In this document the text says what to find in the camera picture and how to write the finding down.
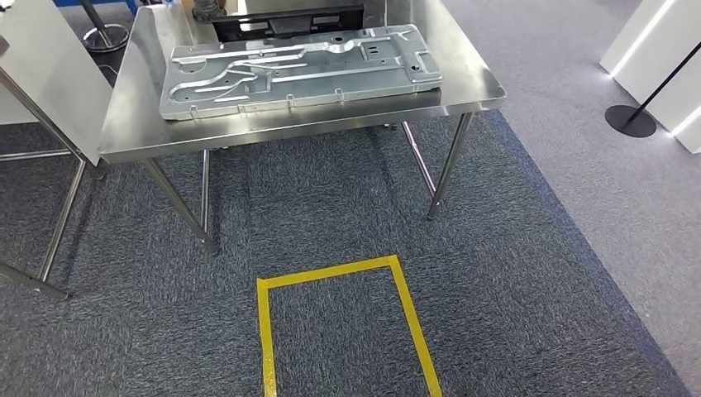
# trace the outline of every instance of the sheet metal part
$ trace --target sheet metal part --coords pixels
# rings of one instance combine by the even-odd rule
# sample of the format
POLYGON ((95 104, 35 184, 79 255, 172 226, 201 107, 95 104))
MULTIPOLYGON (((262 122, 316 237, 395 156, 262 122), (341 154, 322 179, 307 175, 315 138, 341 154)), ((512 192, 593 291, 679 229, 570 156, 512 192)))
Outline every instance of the sheet metal part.
POLYGON ((344 103, 428 91, 441 81, 414 25, 178 46, 160 113, 194 120, 344 103))

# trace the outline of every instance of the white display stand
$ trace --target white display stand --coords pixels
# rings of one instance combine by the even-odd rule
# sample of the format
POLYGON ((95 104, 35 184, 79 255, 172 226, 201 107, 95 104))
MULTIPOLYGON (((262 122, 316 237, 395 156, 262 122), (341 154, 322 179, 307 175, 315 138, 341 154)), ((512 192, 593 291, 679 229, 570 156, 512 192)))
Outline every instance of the white display stand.
MULTIPOLYGON (((701 1, 643 0, 601 59, 639 103, 701 41, 701 1)), ((646 109, 692 153, 701 153, 701 55, 646 109)))
MULTIPOLYGON (((16 0, 0 12, 0 38, 0 69, 96 165, 112 87, 59 9, 51 0, 16 0)), ((0 106, 2 123, 35 121, 6 89, 0 106)))

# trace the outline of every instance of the metal frame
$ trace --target metal frame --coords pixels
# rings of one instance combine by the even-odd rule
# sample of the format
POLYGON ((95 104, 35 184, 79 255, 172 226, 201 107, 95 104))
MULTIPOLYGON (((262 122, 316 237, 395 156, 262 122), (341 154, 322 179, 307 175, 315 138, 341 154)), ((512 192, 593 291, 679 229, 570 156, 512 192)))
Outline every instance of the metal frame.
POLYGON ((441 206, 443 200, 443 194, 446 192, 446 188, 451 179, 451 173, 453 168, 455 168, 455 163, 458 161, 458 156, 462 151, 462 146, 465 144, 465 137, 470 131, 470 124, 472 123, 472 118, 474 113, 466 113, 460 116, 460 121, 458 122, 457 130, 455 130, 455 135, 453 136, 453 143, 451 144, 451 150, 448 152, 448 158, 446 159, 446 164, 443 166, 443 171, 441 172, 441 177, 438 179, 438 186, 433 184, 433 179, 431 179, 431 173, 426 167, 426 163, 423 162, 423 157, 421 152, 418 150, 416 141, 414 141, 414 136, 412 135, 412 130, 409 128, 407 122, 402 122, 402 129, 404 134, 407 136, 409 145, 412 148, 412 153, 417 161, 418 167, 421 169, 423 175, 423 180, 426 182, 428 187, 428 192, 431 195, 431 207, 428 209, 428 219, 435 219, 438 209, 441 206))
MULTIPOLYGON (((443 200, 443 194, 446 191, 448 183, 450 182, 450 177, 455 168, 455 163, 458 161, 458 157, 465 144, 465 138, 467 133, 470 131, 470 124, 472 122, 474 114, 466 113, 460 117, 458 122, 458 127, 453 136, 453 142, 451 144, 451 149, 448 152, 448 158, 446 159, 446 164, 443 166, 443 171, 441 172, 441 177, 438 180, 438 186, 433 184, 433 179, 431 178, 431 173, 426 167, 426 163, 423 161, 421 152, 418 149, 418 145, 414 140, 412 135, 412 130, 409 128, 407 122, 402 122, 401 126, 404 130, 404 134, 407 136, 409 145, 411 146, 412 153, 416 158, 417 164, 423 179, 428 187, 429 194, 432 197, 431 207, 428 209, 428 219, 432 220, 436 218, 438 209, 441 206, 443 200)), ((145 166, 146 171, 149 173, 151 178, 159 185, 163 190, 165 195, 168 197, 170 202, 178 211, 178 214, 183 218, 183 220, 188 224, 190 230, 193 231, 198 241, 204 246, 204 248, 211 252, 213 255, 217 254, 218 248, 207 234, 207 223, 209 219, 209 168, 210 168, 210 150, 206 149, 203 151, 203 165, 202 165, 202 202, 200 219, 197 220, 190 210, 188 205, 185 203, 180 194, 173 186, 173 183, 168 179, 168 175, 165 174, 160 165, 155 159, 143 160, 141 163, 145 166)))
POLYGON ((40 159, 45 157, 53 157, 57 155, 74 155, 78 161, 78 169, 75 172, 73 181, 70 184, 69 191, 66 195, 64 205, 61 208, 59 215, 59 220, 54 228, 54 233, 51 236, 51 241, 49 247, 46 250, 46 255, 44 261, 41 264, 41 270, 39 272, 39 277, 32 277, 27 273, 19 271, 7 264, 0 263, 0 275, 4 275, 7 278, 14 280, 15 282, 25 285, 31 289, 40 291, 51 298, 56 299, 67 299, 69 294, 61 289, 56 289, 55 287, 49 285, 47 280, 49 279, 49 274, 51 268, 54 265, 56 253, 59 250, 59 245, 61 243, 61 238, 64 235, 65 226, 68 222, 70 212, 73 209, 73 204, 75 198, 78 195, 78 189, 80 187, 80 182, 83 179, 83 174, 85 173, 85 168, 88 166, 89 160, 80 149, 78 149, 73 142, 68 139, 68 137, 60 130, 60 128, 49 118, 49 116, 42 111, 39 106, 27 95, 24 90, 17 85, 17 83, 10 77, 4 69, 0 68, 0 84, 4 85, 5 88, 15 97, 17 100, 25 106, 25 108, 34 116, 39 123, 46 128, 51 134, 53 134, 62 144, 65 146, 64 150, 55 151, 35 151, 28 153, 11 153, 6 155, 0 155, 0 162, 4 161, 18 161, 18 160, 30 160, 30 159, 40 159))
POLYGON ((183 198, 180 197, 178 190, 175 189, 173 183, 168 179, 168 175, 160 168, 160 165, 155 159, 143 160, 141 163, 146 168, 146 172, 149 173, 150 177, 153 178, 156 184, 163 190, 163 193, 165 193, 168 200, 173 204, 175 210, 178 211, 183 220, 190 226, 190 230, 195 233, 198 241, 207 251, 215 255, 219 250, 214 244, 214 241, 207 234, 207 223, 209 220, 209 160, 210 150, 207 149, 203 151, 202 202, 199 220, 193 215, 193 212, 183 198))
POLYGON ((396 97, 443 79, 414 25, 315 33, 260 49, 248 41, 181 45, 166 64, 159 111, 179 121, 396 97))

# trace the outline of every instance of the led light strip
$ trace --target led light strip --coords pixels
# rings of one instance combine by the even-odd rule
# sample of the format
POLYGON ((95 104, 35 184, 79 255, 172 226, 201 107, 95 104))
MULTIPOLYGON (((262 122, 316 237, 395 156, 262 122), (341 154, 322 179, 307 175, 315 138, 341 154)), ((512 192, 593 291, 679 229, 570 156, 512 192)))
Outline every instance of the led light strip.
POLYGON ((696 108, 688 117, 686 117, 681 124, 679 124, 670 134, 672 136, 678 136, 683 130, 686 129, 692 122, 696 121, 697 118, 701 117, 701 106, 696 108))
POLYGON ((631 59, 631 56, 635 53, 635 51, 637 51, 637 48, 640 46, 640 44, 642 44, 642 42, 647 38, 647 36, 650 35, 652 29, 655 28, 657 23, 667 13, 670 7, 672 7, 672 4, 674 4, 675 1, 676 0, 667 0, 664 4, 662 4, 662 7, 660 7, 660 9, 657 10, 655 16, 652 19, 650 19, 650 22, 647 23, 645 29, 642 30, 642 33, 633 42, 631 48, 629 48, 628 51, 626 51, 626 54, 621 58, 621 60, 618 61, 618 65, 616 65, 616 67, 613 68, 613 71, 611 72, 611 77, 616 77, 616 74, 618 74, 618 72, 621 71, 623 66, 626 65, 628 60, 631 59))

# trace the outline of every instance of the yellow tape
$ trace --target yellow tape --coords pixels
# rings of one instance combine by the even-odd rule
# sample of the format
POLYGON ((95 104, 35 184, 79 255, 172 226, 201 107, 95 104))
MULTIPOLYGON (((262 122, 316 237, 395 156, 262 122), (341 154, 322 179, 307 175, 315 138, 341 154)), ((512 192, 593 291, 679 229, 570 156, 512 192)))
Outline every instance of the yellow tape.
POLYGON ((345 265, 336 265, 324 267, 322 269, 303 271, 291 275, 281 275, 272 279, 265 279, 268 283, 268 288, 284 287, 287 285, 306 283, 307 281, 321 280, 336 275, 347 275, 356 271, 377 269, 378 267, 389 266, 391 256, 370 259, 367 261, 348 263, 345 265))
POLYGON ((438 384, 438 376, 436 376, 436 370, 433 369, 431 353, 428 352, 426 340, 423 338, 421 324, 419 324, 418 322, 416 309, 414 308, 414 303, 412 302, 412 296, 409 293, 407 281, 404 279, 404 273, 402 273, 402 268, 399 267, 399 261, 397 260, 397 257, 392 256, 392 259, 393 263, 389 266, 389 268, 392 269, 392 276, 394 277, 394 283, 397 285, 399 299, 402 300, 402 306, 404 307, 404 315, 407 316, 409 332, 411 332, 412 334, 414 346, 417 349, 418 360, 421 363, 423 377, 424 379, 426 379, 428 393, 429 395, 431 395, 431 397, 441 396, 441 386, 438 384))
POLYGON ((268 303, 268 285, 265 280, 258 279, 258 325, 260 327, 260 347, 263 361, 263 390, 266 397, 278 394, 275 386, 275 363, 273 356, 273 332, 270 328, 270 304, 268 303))
POLYGON ((397 256, 392 255, 370 259, 367 261, 326 267, 323 269, 303 271, 291 275, 281 275, 270 279, 257 280, 256 289, 258 293, 258 324, 260 327, 260 345, 263 361, 263 389, 266 397, 274 397, 277 395, 273 354, 273 333, 270 326, 268 289, 326 279, 337 275, 347 275, 358 271, 372 270, 385 266, 388 266, 392 271, 394 283, 397 285, 399 299, 402 301, 404 315, 407 317, 407 323, 409 325, 409 332, 412 334, 412 340, 417 349, 418 359, 421 363, 423 377, 426 380, 428 392, 431 397, 442 395, 441 386, 438 384, 436 370, 433 369, 431 355, 428 352, 426 340, 423 338, 423 332, 421 330, 421 325, 418 322, 416 309, 414 308, 414 304, 412 302, 412 296, 409 293, 407 281, 404 279, 404 274, 402 273, 402 268, 399 266, 397 256))

